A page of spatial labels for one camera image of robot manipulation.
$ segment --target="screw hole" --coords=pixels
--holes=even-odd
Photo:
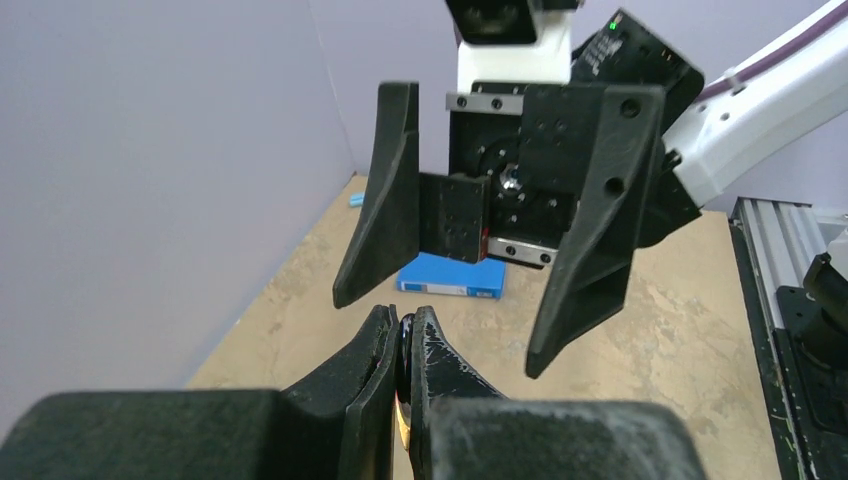
[[[624,181],[622,181],[618,177],[613,177],[607,180],[607,183],[604,184],[604,189],[608,194],[618,197],[622,193],[624,193]]]
[[[642,107],[639,105],[639,102],[632,98],[621,102],[621,115],[625,118],[634,118],[636,115],[639,115],[641,110]]]

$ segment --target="beige table surface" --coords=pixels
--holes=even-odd
[[[432,305],[448,341],[511,397],[658,402],[686,421],[711,479],[780,477],[723,214],[705,213],[638,251],[624,311],[530,380],[524,353],[547,271],[510,265],[501,300],[401,293],[390,279],[333,308],[331,286],[359,215],[347,199],[364,190],[365,178],[354,177],[191,388],[287,387],[347,343],[375,304],[394,303],[401,315]],[[412,478],[399,447],[395,478]]]

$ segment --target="wall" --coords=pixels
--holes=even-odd
[[[421,82],[421,165],[447,170],[444,94],[455,88],[456,52],[444,0],[311,0],[327,52],[356,168],[368,171],[376,89],[386,79]],[[575,43],[625,7],[718,78],[824,0],[589,0],[575,16]],[[848,208],[848,162],[842,151],[848,115],[777,152],[732,185],[708,208],[729,211],[737,195]]]
[[[0,4],[0,437],[183,385],[352,171],[307,0]]]

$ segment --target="label on blue box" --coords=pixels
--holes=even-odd
[[[403,292],[501,298],[506,264],[487,258],[470,264],[422,253],[398,272]]]

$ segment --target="robotic arm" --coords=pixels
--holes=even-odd
[[[418,170],[417,85],[383,84],[334,303],[352,303],[419,252],[551,266],[531,377],[621,310],[636,248],[848,109],[848,2],[830,1],[706,88],[624,10],[572,59],[581,2],[446,3],[462,37],[446,99],[449,175]]]

